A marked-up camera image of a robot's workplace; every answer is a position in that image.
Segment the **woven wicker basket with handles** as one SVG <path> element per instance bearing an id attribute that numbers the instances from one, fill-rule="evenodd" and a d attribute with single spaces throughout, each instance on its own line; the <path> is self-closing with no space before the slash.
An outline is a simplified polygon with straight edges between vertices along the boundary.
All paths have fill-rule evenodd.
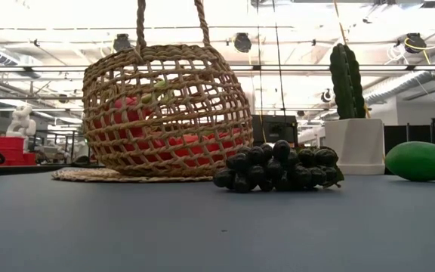
<path id="1" fill-rule="evenodd" d="M 85 139 L 102 168 L 60 170 L 53 173 L 59 181 L 79 182 L 194 182 L 210 181 L 225 165 L 226 152 L 249 147 L 253 142 L 251 113 L 248 99 L 224 57 L 212 47 L 202 0 L 193 0 L 199 26 L 202 31 L 201 45 L 148 45 L 144 36 L 146 0 L 137 0 L 137 44 L 101 58 L 88 66 L 83 78 L 83 130 Z M 154 87 L 158 79 L 164 87 Z M 141 98 L 143 94 L 155 93 L 144 105 L 126 106 L 125 97 Z M 122 99 L 120 109 L 113 104 Z M 142 119 L 141 108 L 150 108 L 153 113 Z M 124 110 L 139 110 L 140 120 L 129 122 Z M 125 123 L 116 124 L 114 113 L 123 113 Z M 103 115 L 112 114 L 111 123 L 95 128 L 93 121 L 103 122 Z M 133 138 L 129 128 L 143 129 L 144 136 Z M 233 133 L 233 128 L 241 132 Z M 120 139 L 119 129 L 125 129 L 127 138 Z M 230 136 L 220 139 L 218 132 L 227 131 Z M 98 134 L 113 132 L 117 140 L 100 141 Z M 205 135 L 214 132 L 215 139 Z M 171 138 L 183 138 L 185 134 L 196 134 L 197 142 L 171 146 Z M 224 149 L 221 140 L 243 137 L 243 144 Z M 163 147 L 154 147 L 153 141 L 161 140 Z M 138 141 L 146 141 L 150 148 L 141 151 Z M 220 149 L 208 151 L 206 145 L 218 142 Z M 127 151 L 124 144 L 132 144 L 134 150 Z M 191 147 L 200 146 L 203 154 L 194 155 Z M 190 155 L 179 157 L 174 151 L 187 148 Z M 170 153 L 173 158 L 163 160 L 159 153 Z M 152 154 L 158 162 L 138 165 L 132 156 Z M 224 155 L 224 161 L 214 162 L 211 156 Z M 184 161 L 193 160 L 190 167 Z"/>

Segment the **red bell pepper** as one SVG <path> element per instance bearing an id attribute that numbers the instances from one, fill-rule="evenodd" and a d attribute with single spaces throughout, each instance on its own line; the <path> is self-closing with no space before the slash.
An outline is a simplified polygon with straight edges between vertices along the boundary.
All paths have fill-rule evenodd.
<path id="1" fill-rule="evenodd" d="M 241 132 L 240 128 L 233 128 L 233 133 L 237 133 L 237 132 Z M 229 132 L 227 131 L 222 131 L 222 132 L 218 132 L 219 138 L 225 138 L 226 136 L 230 136 Z M 215 134 L 214 132 L 209 132 L 205 135 L 209 140 L 211 139 L 215 139 Z M 229 149 L 229 148 L 234 148 L 234 144 L 236 145 L 240 145 L 243 144 L 243 137 L 237 137 L 234 140 L 228 140 L 228 141 L 223 141 L 221 140 L 222 147 L 224 149 Z M 208 149 L 208 151 L 212 152 L 212 151 L 217 151 L 217 150 L 221 150 L 220 149 L 220 144 L 218 142 L 213 143 L 213 144 L 207 144 L 206 147 Z M 235 155 L 237 153 L 236 150 L 231 150 L 226 152 L 226 156 L 230 157 L 232 155 Z M 212 159 L 214 160 L 214 162 L 219 162 L 219 161 L 224 161 L 224 155 L 213 155 L 211 156 Z"/>

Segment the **white hexagonal plant pot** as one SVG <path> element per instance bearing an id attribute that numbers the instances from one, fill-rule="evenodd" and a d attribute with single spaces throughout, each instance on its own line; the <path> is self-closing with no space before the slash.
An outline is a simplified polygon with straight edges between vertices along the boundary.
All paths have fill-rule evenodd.
<path id="1" fill-rule="evenodd" d="M 384 125 L 380 119 L 342 119 L 325 123 L 325 145 L 338 154 L 344 175 L 383 175 Z"/>

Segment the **dark red apple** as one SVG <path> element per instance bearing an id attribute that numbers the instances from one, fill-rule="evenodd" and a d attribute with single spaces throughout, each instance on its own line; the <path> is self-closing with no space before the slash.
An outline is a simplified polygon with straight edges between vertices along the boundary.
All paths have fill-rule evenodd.
<path id="1" fill-rule="evenodd" d="M 139 149 L 141 151 L 144 150 L 148 150 L 150 147 L 148 145 L 138 145 Z M 138 164 L 138 165 L 142 165 L 144 164 L 144 160 L 143 157 L 148 161 L 148 162 L 158 162 L 159 159 L 156 157 L 156 155 L 152 155 L 152 154 L 147 154 L 147 155 L 142 155 L 142 156 L 132 156 L 132 159 Z"/>

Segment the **corrugated silver air duct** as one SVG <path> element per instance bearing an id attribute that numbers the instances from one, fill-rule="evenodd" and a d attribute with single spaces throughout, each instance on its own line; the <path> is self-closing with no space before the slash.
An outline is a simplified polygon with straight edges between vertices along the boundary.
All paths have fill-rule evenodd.
<path id="1" fill-rule="evenodd" d="M 363 97 L 367 104 L 375 104 L 379 101 L 393 97 L 399 93 L 418 87 L 419 84 L 433 80 L 435 72 L 435 55 L 430 58 L 431 64 L 426 61 L 420 64 L 409 65 L 406 74 L 390 77 L 363 90 Z"/>

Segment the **red plastic crate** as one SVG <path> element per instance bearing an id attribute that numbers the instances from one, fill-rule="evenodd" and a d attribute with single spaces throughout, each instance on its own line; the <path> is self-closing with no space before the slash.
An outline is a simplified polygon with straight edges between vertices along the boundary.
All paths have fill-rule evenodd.
<path id="1" fill-rule="evenodd" d="M 24 138 L 0 137 L 0 166 L 36 165 L 35 154 L 23 148 Z"/>

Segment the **bright green pointed lime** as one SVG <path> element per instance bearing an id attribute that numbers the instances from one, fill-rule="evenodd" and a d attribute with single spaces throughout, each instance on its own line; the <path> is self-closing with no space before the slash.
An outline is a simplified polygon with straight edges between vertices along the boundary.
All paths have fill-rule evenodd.
<path id="1" fill-rule="evenodd" d="M 386 168 L 409 181 L 435 181 L 435 144 L 409 141 L 392 148 L 384 160 Z"/>

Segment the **pink dragon fruit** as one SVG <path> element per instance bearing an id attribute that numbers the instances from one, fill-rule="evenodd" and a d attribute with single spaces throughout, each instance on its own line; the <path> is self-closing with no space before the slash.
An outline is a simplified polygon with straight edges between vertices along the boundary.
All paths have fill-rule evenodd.
<path id="1" fill-rule="evenodd" d="M 157 82 L 154 84 L 154 87 L 164 87 L 165 86 L 165 82 L 162 79 L 158 79 Z M 152 101 L 152 97 L 158 96 L 160 97 L 161 94 L 158 94 L 158 90 L 155 93 L 147 93 L 147 94 L 143 94 L 141 96 L 141 98 L 137 98 L 137 97 L 125 97 L 125 105 L 126 106 L 136 106 L 138 105 L 140 102 L 142 102 L 142 104 L 147 105 Z M 122 99 L 117 100 L 114 104 L 112 109 L 120 109 L 122 108 L 123 103 L 122 103 Z M 142 114 L 142 119 L 146 119 L 146 117 L 149 117 L 152 113 L 153 110 L 151 110 L 150 108 L 141 108 L 140 109 L 141 114 Z M 139 110 L 124 110 L 123 113 L 126 113 L 127 119 L 129 122 L 133 122 L 133 121 L 137 121 L 140 120 L 140 116 L 139 116 Z M 123 113 L 114 113 L 113 114 L 113 120 L 115 121 L 116 124 L 121 124 L 121 123 L 125 123 L 127 121 L 125 121 L 122 118 L 122 114 Z M 112 125 L 111 123 L 111 116 L 112 114 L 105 114 L 103 115 L 103 122 L 100 121 L 100 118 L 98 120 L 93 121 L 94 123 L 94 127 L 95 128 L 103 128 L 106 127 L 108 125 Z M 139 128 L 129 128 L 129 131 L 131 132 L 131 135 L 133 138 L 138 138 L 138 137 L 143 137 L 144 133 L 143 133 L 143 129 L 141 127 Z M 119 129 L 118 131 L 118 135 L 120 137 L 120 139 L 123 138 L 127 138 L 127 134 L 126 134 L 126 130 L 125 129 Z M 105 141 L 105 140 L 109 140 L 109 141 L 114 141 L 117 140 L 116 136 L 114 135 L 113 132 L 106 132 L 105 133 L 100 133 L 97 136 L 97 139 L 100 141 Z M 138 141 L 137 145 L 139 146 L 139 149 L 141 150 L 146 150 L 150 148 L 150 145 L 146 142 L 146 141 Z M 154 147 L 163 147 L 164 143 L 161 140 L 154 140 L 153 141 L 153 145 Z M 120 150 L 119 145 L 116 145 L 113 147 L 114 150 Z M 132 144 L 124 144 L 124 148 L 127 151 L 132 151 L 134 150 Z"/>

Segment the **dark purple grape bunch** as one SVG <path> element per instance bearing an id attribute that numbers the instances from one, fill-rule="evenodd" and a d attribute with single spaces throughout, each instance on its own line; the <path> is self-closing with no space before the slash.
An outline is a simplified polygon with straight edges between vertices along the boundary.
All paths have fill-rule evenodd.
<path id="1" fill-rule="evenodd" d="M 340 187 L 344 175 L 338 154 L 330 147 L 294 149 L 285 140 L 274 145 L 242 147 L 225 160 L 225 167 L 213 176 L 217 187 L 235 193 L 311 191 L 316 187 Z"/>

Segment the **red yellow-speckled apple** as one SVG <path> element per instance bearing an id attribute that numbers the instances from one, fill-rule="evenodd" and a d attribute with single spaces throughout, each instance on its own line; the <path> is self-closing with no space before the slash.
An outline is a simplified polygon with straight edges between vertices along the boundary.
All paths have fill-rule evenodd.
<path id="1" fill-rule="evenodd" d="M 183 144 L 184 141 L 186 141 L 188 144 L 191 144 L 197 142 L 198 140 L 199 137 L 196 134 L 185 134 L 183 138 L 171 138 L 168 142 L 171 146 L 176 146 Z M 204 150 L 200 146 L 191 147 L 190 149 L 194 155 L 204 153 Z M 179 157 L 190 155 L 189 150 L 185 147 L 175 150 L 174 153 Z M 163 160 L 170 160 L 173 158 L 170 153 L 159 153 L 159 155 Z M 193 160 L 185 160 L 184 162 L 190 167 L 196 166 L 196 163 Z"/>

